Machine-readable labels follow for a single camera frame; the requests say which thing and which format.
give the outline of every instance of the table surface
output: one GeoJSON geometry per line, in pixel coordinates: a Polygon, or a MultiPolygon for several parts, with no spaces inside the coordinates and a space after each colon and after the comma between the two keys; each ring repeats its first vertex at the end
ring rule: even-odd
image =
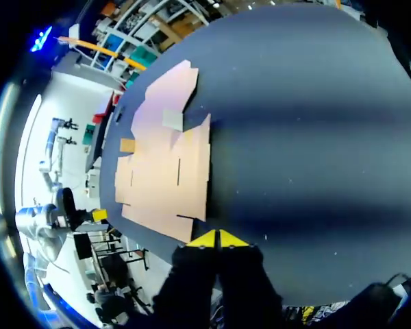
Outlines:
{"type": "Polygon", "coordinates": [[[103,150],[101,206],[115,228],[171,261],[178,241],[122,218],[114,173],[146,87],[184,59],[199,68],[184,128],[212,114],[196,236],[223,228],[257,243],[285,304],[348,300],[411,274],[411,81],[385,38],[319,5],[218,20],[140,75],[103,150]]]}

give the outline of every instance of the black chair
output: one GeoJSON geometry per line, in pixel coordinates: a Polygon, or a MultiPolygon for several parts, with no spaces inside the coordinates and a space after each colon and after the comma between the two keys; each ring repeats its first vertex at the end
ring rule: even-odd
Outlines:
{"type": "Polygon", "coordinates": [[[105,315],[102,308],[96,307],[95,310],[96,310],[96,314],[100,322],[102,322],[103,324],[113,324],[114,323],[109,317],[105,315]]]}

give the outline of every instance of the white wall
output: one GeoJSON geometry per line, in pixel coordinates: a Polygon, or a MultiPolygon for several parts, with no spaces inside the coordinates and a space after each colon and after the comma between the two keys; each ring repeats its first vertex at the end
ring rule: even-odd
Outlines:
{"type": "MultiPolygon", "coordinates": [[[[45,155],[47,136],[51,120],[54,117],[69,120],[79,125],[78,130],[60,128],[58,136],[72,137],[76,145],[65,145],[63,152],[63,174],[60,182],[64,187],[73,190],[76,207],[92,210],[100,207],[99,199],[90,199],[86,196],[85,164],[86,156],[82,139],[88,123],[92,123],[95,111],[101,107],[106,99],[106,93],[112,89],[87,82],[81,77],[53,72],[52,80],[42,94],[42,103],[39,110],[34,109],[29,115],[18,152],[16,166],[16,209],[34,206],[34,198],[40,204],[51,203],[51,193],[39,171],[39,162],[45,155]]],[[[53,148],[52,160],[58,155],[58,144],[53,148]]],[[[27,240],[22,237],[25,249],[29,248],[27,240]]],[[[37,243],[30,242],[30,249],[38,247],[37,243]]],[[[90,283],[85,278],[84,266],[76,256],[73,238],[68,236],[55,264],[69,273],[58,269],[52,264],[47,269],[47,282],[57,291],[64,300],[85,318],[94,324],[100,325],[95,312],[95,306],[86,299],[90,292],[90,283]]]]}
{"type": "MultiPolygon", "coordinates": [[[[21,183],[16,182],[16,209],[22,206],[33,206],[34,198],[40,204],[51,202],[51,193],[39,171],[39,162],[45,157],[47,137],[54,117],[65,120],[72,118],[79,126],[78,130],[60,128],[58,132],[58,136],[72,137],[77,142],[76,145],[64,146],[60,182],[64,187],[73,190],[77,208],[92,210],[99,207],[98,199],[89,199],[85,194],[87,155],[84,153],[82,139],[86,125],[92,124],[93,114],[104,105],[107,90],[110,89],[102,86],[99,90],[86,88],[70,75],[53,73],[52,80],[42,95],[41,107],[34,119],[26,147],[23,141],[18,153],[18,157],[24,157],[24,160],[17,161],[16,176],[21,179],[21,183]]],[[[58,144],[55,143],[52,156],[55,164],[52,172],[58,168],[58,161],[55,161],[57,159],[58,144]]]]}

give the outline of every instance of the shelf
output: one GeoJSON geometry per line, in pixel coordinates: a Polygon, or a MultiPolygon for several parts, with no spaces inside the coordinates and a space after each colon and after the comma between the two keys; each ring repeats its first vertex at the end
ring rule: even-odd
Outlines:
{"type": "MultiPolygon", "coordinates": [[[[169,24],[171,21],[173,21],[174,19],[176,19],[179,15],[182,15],[183,13],[185,13],[185,12],[187,12],[187,11],[188,11],[188,9],[187,9],[186,7],[183,7],[183,9],[178,10],[176,13],[174,13],[174,15],[170,16],[170,17],[167,19],[166,23],[169,24]]],[[[160,31],[160,29],[159,29],[158,27],[156,27],[154,33],[152,33],[147,39],[143,40],[143,43],[148,43],[149,40],[151,40],[151,38],[158,33],[158,31],[160,31]]]]}
{"type": "MultiPolygon", "coordinates": [[[[116,25],[113,27],[113,29],[117,29],[121,23],[123,23],[123,21],[131,14],[131,12],[136,9],[138,7],[138,5],[140,5],[144,0],[137,0],[131,7],[128,8],[128,10],[123,14],[123,16],[117,21],[116,25]]],[[[109,32],[107,32],[107,34],[105,35],[105,38],[103,38],[102,42],[101,42],[101,47],[103,47],[106,42],[108,41],[108,38],[110,37],[109,32]]],[[[93,60],[91,61],[91,66],[94,66],[97,58],[99,57],[100,52],[97,51],[93,60]]]]}
{"type": "MultiPolygon", "coordinates": [[[[132,36],[134,33],[136,33],[138,29],[140,29],[143,26],[143,24],[145,24],[148,21],[149,17],[154,15],[156,12],[159,12],[163,8],[163,6],[166,5],[169,1],[170,0],[163,0],[162,2],[157,4],[154,8],[152,8],[152,10],[146,15],[144,15],[143,18],[140,19],[139,22],[137,22],[137,24],[131,29],[131,31],[129,31],[128,36],[132,36]]],[[[117,47],[115,52],[118,53],[122,49],[122,47],[125,45],[125,43],[126,43],[126,40],[123,39],[123,41],[117,47]]],[[[114,61],[114,58],[111,57],[107,65],[104,68],[105,72],[108,71],[108,69],[111,67],[111,64],[113,63],[113,61],[114,61]]]]}

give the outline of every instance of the white shelving unit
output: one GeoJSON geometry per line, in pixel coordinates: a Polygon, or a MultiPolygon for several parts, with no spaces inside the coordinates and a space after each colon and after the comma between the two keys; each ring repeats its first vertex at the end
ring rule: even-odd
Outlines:
{"type": "MultiPolygon", "coordinates": [[[[149,46],[147,43],[151,42],[152,37],[154,37],[157,32],[159,31],[158,27],[155,27],[155,30],[153,32],[151,32],[149,34],[148,37],[146,37],[144,40],[139,40],[137,39],[137,37],[135,37],[134,35],[137,33],[137,31],[140,30],[141,27],[143,27],[149,20],[149,18],[154,15],[157,14],[161,9],[163,9],[165,7],[165,5],[167,5],[170,1],[177,1],[180,4],[183,5],[183,8],[181,10],[179,10],[178,12],[174,13],[172,16],[168,17],[167,19],[165,19],[166,23],[170,23],[171,21],[175,20],[177,17],[179,17],[180,15],[182,15],[183,13],[190,11],[192,12],[196,17],[198,17],[198,19],[205,25],[207,26],[209,24],[209,22],[207,21],[207,19],[204,17],[204,15],[202,15],[202,13],[197,10],[198,6],[197,4],[195,4],[195,8],[193,6],[191,6],[190,4],[188,4],[187,2],[185,2],[184,0],[161,0],[161,2],[157,3],[155,6],[152,7],[151,10],[149,10],[140,20],[139,22],[137,22],[137,24],[135,24],[135,26],[132,27],[132,29],[126,34],[123,33],[122,31],[119,31],[119,27],[121,26],[121,24],[125,21],[125,19],[127,19],[128,17],[130,17],[132,15],[132,13],[134,12],[134,10],[139,10],[141,8],[143,8],[145,5],[148,4],[148,2],[150,2],[150,0],[137,0],[134,4],[131,5],[131,7],[128,8],[128,10],[124,13],[124,15],[117,21],[116,25],[114,27],[107,27],[105,30],[105,36],[103,38],[103,40],[98,44],[101,47],[104,47],[105,44],[108,41],[108,38],[111,35],[117,36],[119,38],[122,39],[122,42],[120,43],[120,45],[116,48],[115,52],[116,53],[120,53],[122,48],[126,45],[126,44],[131,44],[135,47],[144,47],[148,52],[159,56],[161,55],[161,53],[154,47],[149,46]]],[[[98,68],[97,66],[97,60],[99,57],[100,52],[97,51],[94,58],[92,59],[91,63],[90,63],[90,67],[94,67],[94,68],[98,68]]],[[[113,64],[114,58],[111,57],[108,60],[108,63],[106,64],[105,68],[103,69],[103,71],[105,71],[106,73],[109,73],[111,68],[112,68],[112,64],[113,64]]]]}

